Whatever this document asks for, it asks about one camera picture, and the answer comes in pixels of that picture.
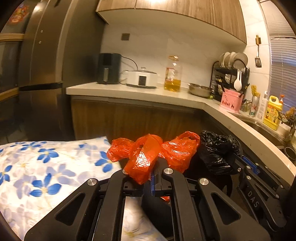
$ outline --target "black plastic bag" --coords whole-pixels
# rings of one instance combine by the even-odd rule
[[[236,171],[227,163],[226,157],[230,152],[240,155],[238,140],[231,135],[217,135],[210,131],[202,131],[200,140],[198,154],[211,173],[216,175],[236,174]]]

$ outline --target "white bottle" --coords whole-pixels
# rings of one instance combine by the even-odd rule
[[[258,111],[257,111],[257,115],[256,115],[257,120],[259,120],[261,122],[264,121],[264,117],[265,117],[266,110],[267,110],[267,105],[268,105],[268,95],[267,95],[267,91],[265,91],[264,97],[258,106]]]

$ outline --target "slotted spatula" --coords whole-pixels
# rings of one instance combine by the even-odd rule
[[[261,44],[261,38],[259,38],[258,35],[256,35],[256,45],[258,48],[257,56],[255,57],[255,65],[257,68],[262,68],[261,59],[259,57],[259,44]]]

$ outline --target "sink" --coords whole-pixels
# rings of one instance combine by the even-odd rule
[[[269,127],[264,125],[262,122],[259,122],[258,120],[253,119],[251,117],[246,117],[238,114],[233,114],[233,115],[239,118],[241,121],[245,122],[254,130],[258,131],[261,135],[263,135],[267,140],[269,140],[272,144],[274,144],[279,149],[284,149],[284,146],[286,146],[283,139],[277,134],[275,134]]]

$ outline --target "window blind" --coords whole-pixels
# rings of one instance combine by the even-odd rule
[[[271,44],[270,95],[284,98],[284,111],[296,107],[296,36],[271,1],[261,2]]]

